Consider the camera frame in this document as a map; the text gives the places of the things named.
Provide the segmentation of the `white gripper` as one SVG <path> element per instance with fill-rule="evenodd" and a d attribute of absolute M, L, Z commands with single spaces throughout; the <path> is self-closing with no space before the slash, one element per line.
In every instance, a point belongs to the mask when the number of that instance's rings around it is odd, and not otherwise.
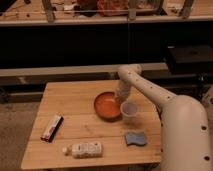
<path fill-rule="evenodd" d="M 118 103 L 123 103 L 130 96 L 131 86 L 124 81 L 119 81 L 115 89 L 115 98 Z"/>

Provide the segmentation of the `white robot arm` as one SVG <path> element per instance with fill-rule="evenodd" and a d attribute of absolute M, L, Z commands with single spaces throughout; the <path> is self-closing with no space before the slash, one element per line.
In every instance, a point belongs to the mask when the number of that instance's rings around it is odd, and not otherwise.
<path fill-rule="evenodd" d="M 135 87 L 161 112 L 161 171 L 213 171 L 207 113 L 188 95 L 177 95 L 141 76 L 140 64 L 121 65 L 116 96 Z"/>

